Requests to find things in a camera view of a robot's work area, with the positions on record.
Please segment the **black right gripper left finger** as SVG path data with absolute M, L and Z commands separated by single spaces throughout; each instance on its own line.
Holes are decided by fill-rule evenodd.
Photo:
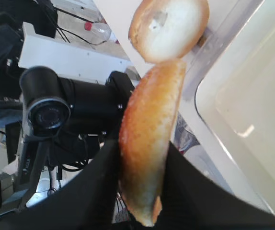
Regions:
M 0 230 L 109 230 L 120 171 L 119 132 L 63 188 L 0 223 Z

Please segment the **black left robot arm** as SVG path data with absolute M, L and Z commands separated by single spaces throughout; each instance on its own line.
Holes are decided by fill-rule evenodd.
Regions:
M 62 79 L 71 115 L 64 129 L 71 134 L 117 132 L 135 89 L 126 73 L 113 71 L 104 85 Z

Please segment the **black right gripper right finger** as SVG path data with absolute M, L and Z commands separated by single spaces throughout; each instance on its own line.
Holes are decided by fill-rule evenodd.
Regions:
M 231 195 L 169 145 L 157 230 L 275 230 L 275 216 Z

